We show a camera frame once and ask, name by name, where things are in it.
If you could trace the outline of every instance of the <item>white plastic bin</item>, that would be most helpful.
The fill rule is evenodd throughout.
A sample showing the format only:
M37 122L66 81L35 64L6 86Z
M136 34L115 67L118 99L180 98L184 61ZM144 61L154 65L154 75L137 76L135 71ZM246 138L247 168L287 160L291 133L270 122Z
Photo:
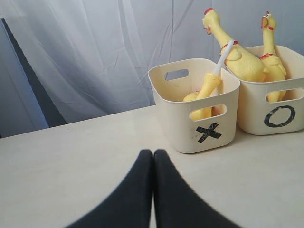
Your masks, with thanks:
M257 56L263 54L263 46L246 49ZM237 123L247 133L267 135L304 128L304 56L283 46L276 46L275 51L286 69L286 80L267 83L240 80ZM270 92L284 90L287 92L283 101L267 101Z
M149 79L156 103L158 120L172 147L181 153L195 153L230 143L236 130L240 81L222 68L222 82L210 97L182 102L189 93L198 91L206 73L216 64L208 59L194 58L152 68ZM168 72L187 69L186 77L165 80ZM218 105L223 113L193 121L192 111Z

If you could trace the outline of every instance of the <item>yellow rubber chicken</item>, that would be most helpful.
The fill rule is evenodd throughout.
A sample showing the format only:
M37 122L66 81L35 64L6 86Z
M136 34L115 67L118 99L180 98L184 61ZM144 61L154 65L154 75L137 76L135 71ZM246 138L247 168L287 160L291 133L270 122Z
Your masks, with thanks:
M271 13L267 12L262 17L263 43L264 52L260 57L264 65L269 69L270 73L265 77L265 82L285 80L286 70L275 51L275 29L276 20ZM281 101L286 91L278 91L270 93L267 98L269 102Z
M220 71L226 57L228 56L230 50L232 49L233 44L234 44L234 40L231 40L228 43L227 48L225 49L223 55L219 58L219 61L216 65L216 67L213 69L213 71L211 73L207 73L205 75L204 83L203 83L201 90L185 96L185 98L183 99L183 102L199 100L202 98L209 97L211 95L213 90L221 82L221 78L218 76L219 71ZM211 116L212 116L212 107L196 110L191 113L191 119L194 121L209 118Z
M204 29L207 33L213 34L221 47L221 52L226 48L229 41L232 40L220 26L220 17L213 8L205 11L203 18ZM264 82L264 79L269 73L263 62L242 48L237 41L226 58L226 66L238 78L250 82Z

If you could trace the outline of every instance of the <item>black x mark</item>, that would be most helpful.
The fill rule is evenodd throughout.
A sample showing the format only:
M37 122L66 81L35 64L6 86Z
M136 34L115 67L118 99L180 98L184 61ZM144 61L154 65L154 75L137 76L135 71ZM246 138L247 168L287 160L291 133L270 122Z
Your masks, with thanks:
M216 127L218 126L217 123L213 123L210 125L210 127L208 129L206 128L202 128L202 127L197 127L196 131L203 133L203 135L201 136L201 138L199 139L199 143L202 143L203 141L205 141L205 139L208 138L208 136L211 136L212 138L218 139L219 137L222 136L221 133L218 133L216 131L214 131L214 129L216 129Z

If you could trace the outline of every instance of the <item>white table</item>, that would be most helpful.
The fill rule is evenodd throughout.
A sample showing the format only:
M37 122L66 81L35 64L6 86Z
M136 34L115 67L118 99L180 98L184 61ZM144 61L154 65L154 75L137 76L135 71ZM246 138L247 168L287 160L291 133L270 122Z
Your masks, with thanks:
M0 140L0 227L63 227L99 204L141 149L166 149L190 186L245 228L304 226L304 131L253 136L196 154L174 151L155 107ZM151 227L155 227L152 211Z

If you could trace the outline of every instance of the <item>sheer curtain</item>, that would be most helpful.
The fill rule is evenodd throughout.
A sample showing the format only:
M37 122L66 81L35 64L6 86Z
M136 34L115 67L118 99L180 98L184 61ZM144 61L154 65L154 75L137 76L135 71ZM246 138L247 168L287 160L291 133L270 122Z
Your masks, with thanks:
M1 0L0 10L68 123L154 104L147 71L186 58L218 60L202 28L214 7L241 45L262 44L270 11L276 43L304 54L302 0Z

